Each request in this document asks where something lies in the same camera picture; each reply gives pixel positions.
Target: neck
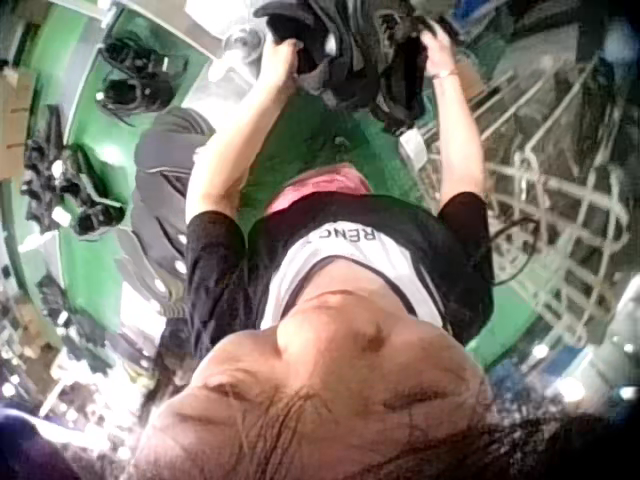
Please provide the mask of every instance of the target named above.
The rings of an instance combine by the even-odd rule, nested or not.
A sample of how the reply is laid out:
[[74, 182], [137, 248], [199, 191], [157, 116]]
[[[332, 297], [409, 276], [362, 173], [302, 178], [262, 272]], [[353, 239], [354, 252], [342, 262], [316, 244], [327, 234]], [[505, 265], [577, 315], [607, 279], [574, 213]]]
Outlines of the neck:
[[316, 272], [300, 294], [297, 303], [303, 303], [306, 299], [323, 293], [340, 290], [366, 296], [385, 310], [407, 313], [400, 299], [381, 277], [348, 260], [336, 260]]

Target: dark hair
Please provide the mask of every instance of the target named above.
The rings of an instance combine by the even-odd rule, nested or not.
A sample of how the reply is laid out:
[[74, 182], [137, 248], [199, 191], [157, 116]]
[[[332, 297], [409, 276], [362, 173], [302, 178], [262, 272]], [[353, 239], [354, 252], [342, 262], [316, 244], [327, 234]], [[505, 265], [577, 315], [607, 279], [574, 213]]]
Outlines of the dark hair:
[[[151, 464], [145, 455], [130, 467], [126, 480], [284, 480], [304, 479], [291, 462], [292, 442], [304, 398], [249, 432], [253, 438], [226, 471], [199, 470], [191, 458]], [[336, 480], [563, 479], [627, 475], [637, 445], [638, 415], [614, 423], [593, 415], [548, 415], [514, 423], [471, 427], [445, 439], [412, 435], [396, 453]]]

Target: wrist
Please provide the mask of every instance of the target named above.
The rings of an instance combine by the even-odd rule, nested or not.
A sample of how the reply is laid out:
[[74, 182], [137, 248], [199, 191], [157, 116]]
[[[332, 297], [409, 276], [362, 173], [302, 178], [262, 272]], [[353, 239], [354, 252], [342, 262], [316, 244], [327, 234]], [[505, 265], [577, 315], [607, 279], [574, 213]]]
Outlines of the wrist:
[[289, 97], [292, 93], [292, 89], [288, 88], [287, 86], [261, 82], [259, 79], [254, 90], [262, 99], [277, 104], [287, 103], [287, 100], [289, 100]]

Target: sleeve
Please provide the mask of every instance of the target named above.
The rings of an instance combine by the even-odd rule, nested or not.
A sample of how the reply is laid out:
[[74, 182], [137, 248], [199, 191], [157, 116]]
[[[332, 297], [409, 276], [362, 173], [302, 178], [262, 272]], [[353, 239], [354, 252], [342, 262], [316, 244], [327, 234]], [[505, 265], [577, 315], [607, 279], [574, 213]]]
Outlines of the sleeve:
[[475, 193], [460, 193], [442, 207], [438, 219], [462, 246], [471, 269], [461, 296], [475, 312], [475, 318], [451, 325], [455, 336], [466, 344], [493, 315], [494, 271], [487, 204]]
[[245, 239], [238, 224], [219, 212], [203, 212], [187, 226], [187, 306], [193, 353], [203, 358], [238, 321]]

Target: light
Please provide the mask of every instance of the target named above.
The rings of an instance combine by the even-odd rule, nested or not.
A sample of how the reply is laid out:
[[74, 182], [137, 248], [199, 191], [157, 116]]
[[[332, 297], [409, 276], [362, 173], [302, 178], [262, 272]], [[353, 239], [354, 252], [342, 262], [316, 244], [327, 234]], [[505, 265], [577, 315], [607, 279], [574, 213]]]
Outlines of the light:
[[160, 280], [159, 278], [156, 278], [153, 283], [155, 284], [156, 288], [158, 289], [158, 291], [165, 293], [167, 291], [167, 287], [164, 286], [164, 283], [162, 283], [162, 280]]
[[153, 308], [153, 310], [155, 312], [161, 312], [162, 311], [162, 306], [155, 301], [153, 298], [151, 300], [149, 300], [149, 305], [151, 305], [151, 308]]
[[531, 350], [531, 353], [538, 360], [541, 360], [547, 355], [549, 355], [549, 347], [547, 347], [544, 344], [536, 345], [535, 347], [533, 347], [533, 350]]
[[131, 458], [131, 450], [127, 447], [120, 447], [116, 455], [118, 455], [118, 458], [121, 460], [129, 460]]
[[186, 275], [187, 266], [184, 264], [182, 260], [176, 260], [175, 267], [178, 272], [182, 273], [183, 275]]
[[561, 378], [556, 382], [556, 387], [567, 403], [578, 402], [587, 393], [584, 385], [573, 377]]
[[75, 422], [78, 419], [78, 412], [76, 412], [73, 408], [70, 408], [64, 418], [66, 418], [70, 422]]
[[109, 165], [120, 166], [127, 164], [129, 161], [128, 158], [125, 158], [122, 150], [112, 144], [98, 147], [98, 156], [100, 157], [100, 160], [108, 163]]
[[63, 173], [64, 164], [62, 163], [62, 160], [56, 160], [55, 162], [53, 162], [53, 165], [51, 165], [51, 174], [53, 175], [53, 178], [58, 180]]
[[67, 312], [66, 310], [63, 310], [62, 313], [58, 316], [58, 320], [56, 320], [56, 323], [58, 325], [62, 325], [64, 324], [64, 322], [67, 321], [68, 318], [69, 318], [69, 312]]
[[638, 387], [622, 387], [618, 390], [618, 394], [625, 402], [630, 402], [638, 398], [638, 390], [640, 390]]
[[5, 383], [2, 386], [2, 394], [7, 398], [13, 397], [16, 394], [16, 387], [11, 385], [10, 383]]
[[57, 206], [56, 208], [53, 209], [53, 212], [51, 213], [51, 218], [53, 218], [56, 222], [58, 222], [63, 227], [68, 227], [69, 225], [71, 225], [71, 220], [73, 220], [73, 218], [71, 217], [71, 214], [61, 206]]

